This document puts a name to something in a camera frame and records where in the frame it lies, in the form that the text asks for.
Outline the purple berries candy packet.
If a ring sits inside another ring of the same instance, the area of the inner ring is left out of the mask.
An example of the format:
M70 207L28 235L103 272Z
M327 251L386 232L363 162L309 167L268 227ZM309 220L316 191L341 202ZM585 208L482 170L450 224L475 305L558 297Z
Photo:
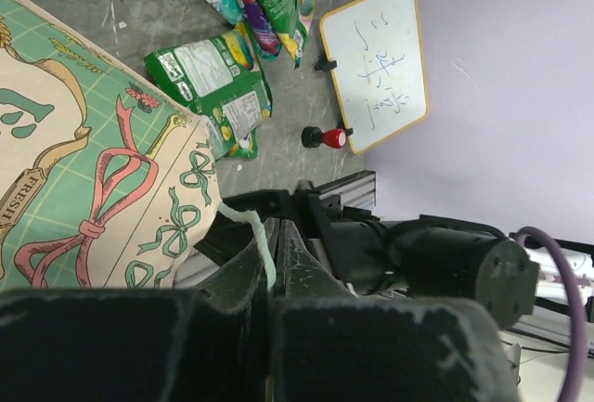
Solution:
M273 31L271 22L258 0L236 0L243 18L250 28L256 48L262 58L274 60L282 43Z

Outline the green patterned paper bag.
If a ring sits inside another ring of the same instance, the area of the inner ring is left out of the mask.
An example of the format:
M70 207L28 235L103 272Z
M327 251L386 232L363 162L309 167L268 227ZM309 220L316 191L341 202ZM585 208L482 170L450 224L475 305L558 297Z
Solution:
M1 0L3 291L172 287L220 207L218 160L203 116Z

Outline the dark green candy packet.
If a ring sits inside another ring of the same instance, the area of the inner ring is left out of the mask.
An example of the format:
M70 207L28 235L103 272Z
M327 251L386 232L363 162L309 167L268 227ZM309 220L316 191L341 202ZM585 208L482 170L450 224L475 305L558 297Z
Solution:
M215 37L156 50L144 57L149 78L162 92L202 114L217 99L252 91L263 80L244 24Z

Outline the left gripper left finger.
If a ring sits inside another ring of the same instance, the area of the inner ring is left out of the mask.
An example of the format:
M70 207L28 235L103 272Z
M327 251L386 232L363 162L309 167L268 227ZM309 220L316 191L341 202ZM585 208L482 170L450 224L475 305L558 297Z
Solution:
M267 288L251 227L216 220L219 268L174 290L18 290L1 297L5 401L261 401Z

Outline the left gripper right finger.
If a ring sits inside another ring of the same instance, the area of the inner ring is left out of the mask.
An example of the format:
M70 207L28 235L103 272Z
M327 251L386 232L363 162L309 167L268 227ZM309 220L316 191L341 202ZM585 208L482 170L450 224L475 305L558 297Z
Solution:
M271 323L277 401L516 401L502 329L479 303L359 295L306 253L290 227L278 248Z

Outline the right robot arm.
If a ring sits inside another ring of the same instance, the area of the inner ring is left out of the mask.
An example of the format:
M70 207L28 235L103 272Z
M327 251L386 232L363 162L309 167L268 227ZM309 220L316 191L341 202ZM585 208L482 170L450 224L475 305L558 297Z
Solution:
M237 212L292 222L322 269L359 295L453 297L482 305L502 329L541 307L567 315L566 282L543 242L442 216L382 221L338 194L255 191L227 198Z

